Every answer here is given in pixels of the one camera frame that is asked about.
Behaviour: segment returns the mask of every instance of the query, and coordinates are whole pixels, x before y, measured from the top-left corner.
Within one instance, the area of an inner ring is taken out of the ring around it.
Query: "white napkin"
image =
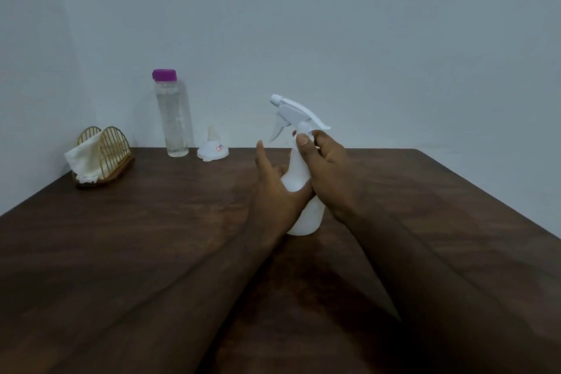
[[[96,183],[102,175],[98,150],[101,136],[102,132],[98,132],[65,154],[66,161],[80,183]]]

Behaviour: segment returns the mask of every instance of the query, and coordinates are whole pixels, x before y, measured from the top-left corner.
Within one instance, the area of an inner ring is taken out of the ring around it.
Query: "tabletop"
[[[48,372],[239,232],[255,150],[208,163],[194,152],[134,148],[116,183],[80,190],[65,175],[0,217],[3,373]],[[267,153],[288,162],[289,150]],[[371,198],[534,334],[561,342],[558,238],[419,151],[348,153]],[[360,246],[326,211],[317,232],[286,236],[261,267],[199,372],[423,364]]]

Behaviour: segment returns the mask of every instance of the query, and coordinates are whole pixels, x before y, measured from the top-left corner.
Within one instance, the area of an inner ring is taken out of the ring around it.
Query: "purple bottle lid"
[[[176,82],[177,72],[175,70],[158,69],[152,71],[152,79],[155,82]]]

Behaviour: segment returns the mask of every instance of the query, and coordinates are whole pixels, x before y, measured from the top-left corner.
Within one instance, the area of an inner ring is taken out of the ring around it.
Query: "forearm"
[[[437,370],[553,372],[555,349],[480,292],[384,210],[349,216],[403,322]]]
[[[263,229],[246,225],[239,236],[78,349],[55,371],[194,372],[236,299],[282,236]]]

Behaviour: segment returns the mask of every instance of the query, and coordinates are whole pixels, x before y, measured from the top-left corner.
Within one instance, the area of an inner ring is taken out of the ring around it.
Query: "spray bottle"
[[[271,103],[278,107],[277,120],[275,122],[275,129],[271,135],[270,142],[274,141],[286,126],[293,125],[296,127],[296,134],[304,133],[312,142],[312,130],[328,130],[329,126],[323,124],[318,117],[311,112],[308,108],[300,105],[290,99],[283,98],[280,95],[271,96]],[[310,170],[306,165],[304,159],[300,155],[296,140],[290,152],[290,164],[288,171],[281,177],[281,182],[286,189],[290,192],[300,190],[310,179]],[[294,224],[292,229],[288,231],[292,236],[306,236],[315,232],[319,228],[323,212],[325,210],[324,204],[319,200],[316,195],[308,203],[308,205],[300,214],[298,221]]]

